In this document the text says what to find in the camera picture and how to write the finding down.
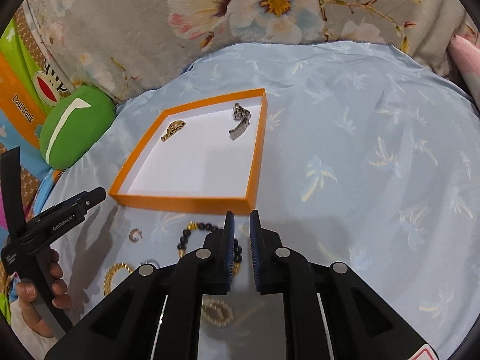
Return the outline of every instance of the beaded bracelet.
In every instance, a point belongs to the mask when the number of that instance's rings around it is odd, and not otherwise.
[[[180,237],[180,243],[177,245],[178,255],[182,258],[186,254],[186,246],[188,238],[190,238],[191,232],[194,230],[205,230],[214,232],[217,230],[223,230],[217,226],[213,226],[211,223],[202,222],[190,222],[187,228],[182,232]],[[236,275],[240,270],[240,263],[242,262],[242,247],[236,238],[233,239],[233,274]]]

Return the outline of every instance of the lime green fabric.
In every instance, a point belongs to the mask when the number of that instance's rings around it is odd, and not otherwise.
[[[90,106],[70,107],[77,98]],[[69,111],[69,116],[62,121],[62,116],[65,114],[66,117]],[[110,98],[98,88],[81,86],[72,95],[61,100],[46,117],[40,133],[40,152],[46,162],[55,169],[71,167],[100,139],[114,119],[115,108]],[[55,128],[62,123],[55,137]]]
[[[10,323],[10,305],[8,303],[8,298],[4,294],[0,294],[0,311],[2,312],[7,322]]]
[[[40,100],[32,82],[35,73],[42,71],[42,69],[34,61],[19,38],[14,19],[10,21],[7,29],[0,37],[0,52],[3,53],[15,75],[22,82],[29,95],[32,96],[32,99],[38,104],[40,109],[48,114],[52,107]]]

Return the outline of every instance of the gold brooch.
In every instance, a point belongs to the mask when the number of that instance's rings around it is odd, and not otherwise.
[[[202,317],[217,327],[225,327],[233,321],[233,310],[224,301],[203,297]]]
[[[180,131],[186,123],[183,120],[175,120],[174,122],[170,123],[169,128],[166,129],[166,134],[161,137],[160,139],[165,142],[168,138],[170,138],[173,134],[177,131]]]
[[[133,242],[134,244],[140,241],[140,238],[143,239],[142,231],[137,228],[133,229],[128,236],[130,242]]]
[[[125,262],[117,262],[116,264],[113,264],[111,268],[107,271],[105,275],[105,280],[103,281],[103,295],[107,296],[110,292],[112,292],[112,280],[114,276],[121,270],[121,269],[126,269],[129,273],[134,272],[134,267],[132,267],[130,264],[127,264]]]

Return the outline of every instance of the green pillow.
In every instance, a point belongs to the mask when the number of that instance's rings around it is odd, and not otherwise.
[[[115,108],[101,90],[81,86],[52,109],[40,132],[40,152],[55,169],[77,162],[107,131]]]

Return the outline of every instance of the silver screw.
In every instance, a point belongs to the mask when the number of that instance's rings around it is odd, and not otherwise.
[[[154,272],[154,268],[150,264],[145,264],[145,265],[141,266],[140,268],[138,268],[138,273],[142,276],[149,276],[153,272]]]
[[[290,251],[286,247],[279,247],[276,251],[275,254],[278,257],[288,257],[290,256]]]
[[[212,255],[212,252],[210,252],[208,249],[202,248],[202,249],[198,249],[195,255],[199,259],[207,259]]]
[[[344,274],[349,270],[349,268],[342,262],[336,262],[333,264],[333,270],[338,274]]]

